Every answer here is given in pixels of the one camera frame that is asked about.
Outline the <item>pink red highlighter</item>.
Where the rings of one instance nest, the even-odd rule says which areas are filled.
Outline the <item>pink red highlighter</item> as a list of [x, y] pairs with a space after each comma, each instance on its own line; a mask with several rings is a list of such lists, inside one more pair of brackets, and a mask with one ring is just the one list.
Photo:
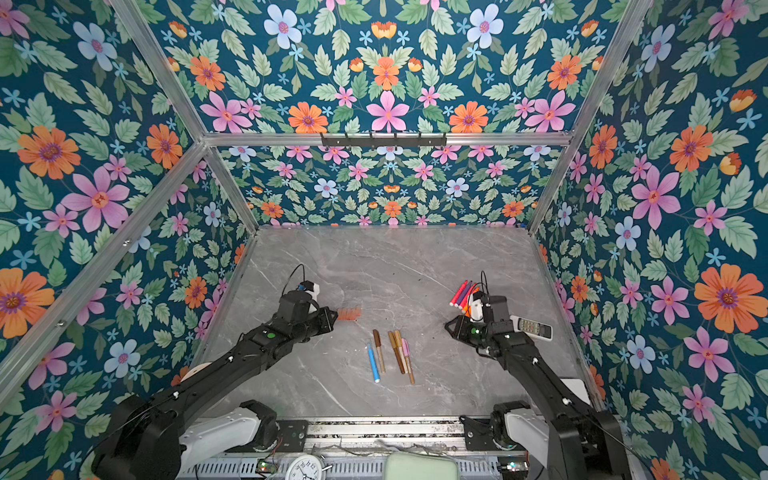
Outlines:
[[453, 297], [452, 297], [452, 299], [451, 299], [451, 301], [450, 301], [450, 303], [449, 303], [449, 305], [450, 305], [450, 306], [453, 306], [453, 307], [455, 307], [455, 306], [457, 306], [457, 305], [458, 305], [458, 302], [459, 302], [459, 300], [462, 298], [463, 292], [464, 292], [464, 290], [466, 289], [466, 287], [467, 287], [468, 283], [469, 283], [469, 281], [468, 281], [468, 280], [465, 280], [465, 281], [464, 281], [464, 282], [463, 282], [463, 283], [460, 285], [460, 287], [457, 289], [456, 293], [453, 295]]

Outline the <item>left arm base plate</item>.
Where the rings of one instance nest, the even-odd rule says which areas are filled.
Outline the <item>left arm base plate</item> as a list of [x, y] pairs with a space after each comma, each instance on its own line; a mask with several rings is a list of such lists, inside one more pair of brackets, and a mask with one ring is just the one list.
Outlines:
[[308, 421], [279, 419], [272, 408], [256, 400], [242, 402], [240, 407], [255, 413], [261, 423], [249, 442], [232, 447], [227, 453], [297, 453], [303, 450]]

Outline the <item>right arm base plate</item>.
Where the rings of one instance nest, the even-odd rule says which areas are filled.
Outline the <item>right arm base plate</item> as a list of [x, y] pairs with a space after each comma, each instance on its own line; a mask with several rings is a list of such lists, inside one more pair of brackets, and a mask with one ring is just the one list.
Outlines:
[[459, 421], [470, 451], [538, 451], [547, 446], [547, 424], [525, 401], [496, 404], [488, 417], [461, 415]]

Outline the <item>purple highlighter pen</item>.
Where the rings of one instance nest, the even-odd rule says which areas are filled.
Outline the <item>purple highlighter pen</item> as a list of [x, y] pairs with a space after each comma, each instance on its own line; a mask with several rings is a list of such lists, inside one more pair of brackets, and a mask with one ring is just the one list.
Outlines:
[[452, 305], [454, 307], [459, 307], [461, 305], [461, 302], [463, 301], [463, 298], [466, 295], [467, 290], [471, 286], [472, 286], [472, 282], [470, 280], [466, 280], [463, 282], [460, 289], [457, 291], [457, 293], [454, 295], [452, 299]]

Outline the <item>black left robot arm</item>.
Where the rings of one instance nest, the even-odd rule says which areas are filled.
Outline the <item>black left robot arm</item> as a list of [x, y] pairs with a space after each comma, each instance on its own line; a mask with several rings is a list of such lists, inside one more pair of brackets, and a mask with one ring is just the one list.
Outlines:
[[198, 373], [145, 400], [131, 395], [112, 411], [94, 446], [100, 479], [174, 479], [191, 449], [182, 436], [201, 414], [247, 380], [290, 354], [298, 343], [333, 331], [339, 313], [304, 290], [285, 293], [272, 318], [243, 334]]

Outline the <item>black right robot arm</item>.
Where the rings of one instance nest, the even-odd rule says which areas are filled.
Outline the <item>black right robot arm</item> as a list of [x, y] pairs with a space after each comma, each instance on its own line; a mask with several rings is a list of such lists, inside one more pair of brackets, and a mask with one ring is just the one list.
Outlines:
[[549, 325], [510, 314], [504, 296], [481, 293], [469, 314], [444, 328], [479, 356], [498, 362], [530, 398], [496, 404], [486, 425], [496, 446], [525, 449], [529, 479], [632, 477], [618, 421], [575, 393], [539, 351], [537, 339], [553, 339]]

